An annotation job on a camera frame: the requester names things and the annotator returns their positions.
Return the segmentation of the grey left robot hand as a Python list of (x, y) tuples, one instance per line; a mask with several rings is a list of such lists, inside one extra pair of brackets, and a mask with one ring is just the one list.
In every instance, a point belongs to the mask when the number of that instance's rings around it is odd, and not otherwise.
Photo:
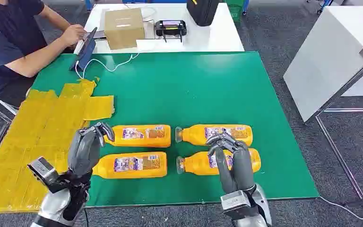
[(76, 131), (68, 151), (68, 167), (75, 176), (81, 178), (92, 171), (100, 160), (100, 148), (105, 146), (105, 137), (115, 140), (112, 128), (104, 122)]

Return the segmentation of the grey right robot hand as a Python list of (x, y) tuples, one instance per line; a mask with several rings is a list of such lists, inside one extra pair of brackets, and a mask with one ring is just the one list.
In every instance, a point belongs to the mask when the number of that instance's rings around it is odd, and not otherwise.
[[(226, 194), (238, 190), (250, 190), (254, 187), (251, 155), (248, 146), (224, 132), (216, 134), (206, 141), (209, 146), (208, 155), (215, 155), (223, 191)], [(224, 150), (233, 154), (233, 165), (229, 169)]]

